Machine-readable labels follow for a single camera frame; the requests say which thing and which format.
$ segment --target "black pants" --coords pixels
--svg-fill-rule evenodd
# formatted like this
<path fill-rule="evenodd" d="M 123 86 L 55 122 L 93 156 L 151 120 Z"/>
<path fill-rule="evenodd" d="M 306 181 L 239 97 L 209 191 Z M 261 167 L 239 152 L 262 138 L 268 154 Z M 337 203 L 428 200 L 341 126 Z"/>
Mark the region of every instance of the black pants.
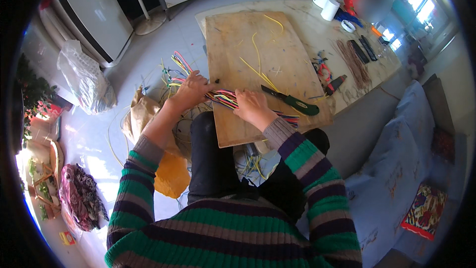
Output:
<path fill-rule="evenodd" d="M 192 141 L 192 179 L 188 203 L 203 198 L 221 198 L 242 190 L 233 158 L 233 147 L 218 148 L 213 112 L 198 115 L 190 127 Z M 316 128 L 304 136 L 322 153 L 329 150 L 325 132 Z M 283 160 L 271 176 L 258 187 L 259 195 L 282 209 L 294 223 L 306 205 L 303 187 Z"/>

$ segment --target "green knife handle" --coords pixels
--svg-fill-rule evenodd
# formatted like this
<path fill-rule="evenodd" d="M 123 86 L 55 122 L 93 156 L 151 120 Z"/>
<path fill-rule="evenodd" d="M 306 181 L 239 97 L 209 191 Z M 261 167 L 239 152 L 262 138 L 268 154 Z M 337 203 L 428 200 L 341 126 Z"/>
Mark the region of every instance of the green knife handle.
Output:
<path fill-rule="evenodd" d="M 306 115 L 317 115 L 319 114 L 319 107 L 316 106 L 315 104 L 306 104 L 305 102 L 298 100 L 295 97 L 288 96 L 284 102 L 292 107 L 294 107 L 296 110 L 300 111 L 303 114 Z"/>

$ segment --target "striped sweater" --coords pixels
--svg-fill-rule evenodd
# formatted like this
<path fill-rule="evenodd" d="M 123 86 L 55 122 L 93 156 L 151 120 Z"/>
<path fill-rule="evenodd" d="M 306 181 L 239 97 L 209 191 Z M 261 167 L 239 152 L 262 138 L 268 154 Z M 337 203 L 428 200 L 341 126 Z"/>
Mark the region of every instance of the striped sweater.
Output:
<path fill-rule="evenodd" d="M 361 267 L 344 181 L 281 118 L 263 133 L 304 186 L 310 236 L 263 198 L 203 199 L 154 222 L 154 172 L 163 152 L 144 136 L 129 153 L 111 215 L 110 267 Z"/>

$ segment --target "hand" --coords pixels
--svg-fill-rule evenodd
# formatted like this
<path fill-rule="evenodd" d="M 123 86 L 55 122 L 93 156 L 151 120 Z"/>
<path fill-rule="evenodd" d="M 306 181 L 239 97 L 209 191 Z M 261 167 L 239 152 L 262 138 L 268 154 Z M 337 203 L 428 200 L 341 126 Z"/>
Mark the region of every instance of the hand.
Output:
<path fill-rule="evenodd" d="M 195 107 L 199 103 L 208 101 L 205 93 L 218 88 L 217 84 L 208 84 L 208 80 L 199 72 L 198 70 L 193 71 L 182 83 L 177 93 L 167 100 L 180 110 L 181 113 Z"/>
<path fill-rule="evenodd" d="M 253 124 L 261 132 L 277 118 L 277 114 L 268 108 L 268 102 L 263 93 L 237 89 L 235 94 L 239 109 L 233 110 L 233 113 L 244 121 Z"/>

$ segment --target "sweater sleeve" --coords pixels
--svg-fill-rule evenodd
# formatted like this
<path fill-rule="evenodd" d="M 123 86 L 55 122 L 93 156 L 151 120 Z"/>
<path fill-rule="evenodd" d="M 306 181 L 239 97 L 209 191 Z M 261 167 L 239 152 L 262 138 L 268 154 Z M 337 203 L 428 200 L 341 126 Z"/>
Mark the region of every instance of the sweater sleeve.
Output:
<path fill-rule="evenodd" d="M 348 212 L 345 183 L 331 163 L 282 118 L 263 132 L 303 186 L 312 246 L 335 267 L 361 267 L 362 255 Z"/>
<path fill-rule="evenodd" d="M 129 152 L 108 226 L 108 249 L 128 233 L 154 222 L 154 177 L 163 154 L 144 135 Z"/>

